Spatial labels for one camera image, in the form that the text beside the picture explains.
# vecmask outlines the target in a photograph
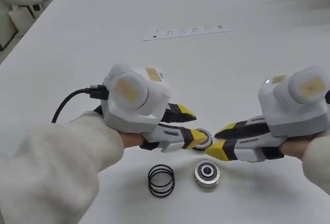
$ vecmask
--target black cable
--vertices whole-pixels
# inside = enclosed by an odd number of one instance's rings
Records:
[[[73,93],[69,94],[67,96],[67,98],[65,98],[64,101],[62,101],[60,106],[57,108],[57,110],[54,114],[52,123],[53,124],[56,123],[56,120],[57,120],[58,116],[60,115],[60,113],[63,110],[64,106],[69,102],[70,99],[72,99],[74,96],[76,96],[78,94],[82,94],[82,93],[89,94],[89,92],[90,92],[90,88],[85,88],[85,89],[79,89],[79,90],[74,91]]]
[[[89,94],[89,97],[92,99],[102,99],[107,100],[109,97],[109,91],[107,90],[106,86],[104,85],[91,85],[90,88],[85,89],[79,89],[77,91],[74,91],[72,94],[68,95],[67,98],[65,98],[64,101],[60,104],[60,106],[57,108],[52,123],[56,123],[58,116],[60,115],[61,111],[63,110],[64,106],[69,102],[70,99],[72,99],[74,96],[78,94]],[[97,109],[99,112],[102,113],[102,107],[99,106]]]

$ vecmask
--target wearable robotic hand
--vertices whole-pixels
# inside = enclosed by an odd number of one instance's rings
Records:
[[[101,100],[105,124],[125,133],[142,133],[145,142],[141,148],[171,152],[207,140],[198,130],[161,123],[185,123],[196,116],[169,103],[171,88],[160,70],[115,64],[103,85],[109,91],[109,97]]]
[[[220,141],[206,154],[222,161],[282,158],[278,147],[287,138],[330,128],[325,98],[329,89],[329,77],[316,66],[266,80],[258,94],[263,115],[224,127],[215,134]]]

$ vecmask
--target metal bearing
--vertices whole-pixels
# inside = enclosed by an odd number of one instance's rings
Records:
[[[214,188],[220,181],[220,169],[212,161],[201,161],[195,167],[196,183],[202,188]]]
[[[207,136],[207,139],[205,141],[203,141],[202,143],[199,143],[198,145],[193,147],[193,149],[196,150],[196,151],[203,152],[203,151],[205,151],[205,149],[207,149],[209,146],[212,145],[212,143],[213,143],[212,142],[212,135],[207,130],[204,130],[204,129],[197,129],[197,130],[199,132],[205,134]]]

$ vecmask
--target floor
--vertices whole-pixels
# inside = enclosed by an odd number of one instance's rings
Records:
[[[14,38],[4,51],[0,51],[0,64],[2,64],[2,62],[6,59],[6,57],[15,48],[15,46],[19,43],[20,40],[21,38]]]

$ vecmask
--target black spring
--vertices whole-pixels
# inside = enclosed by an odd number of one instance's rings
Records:
[[[152,179],[158,174],[170,175],[171,180],[166,184],[155,184],[152,182]],[[174,171],[172,168],[163,164],[153,166],[148,173],[148,187],[150,193],[157,198],[169,196],[175,187]]]

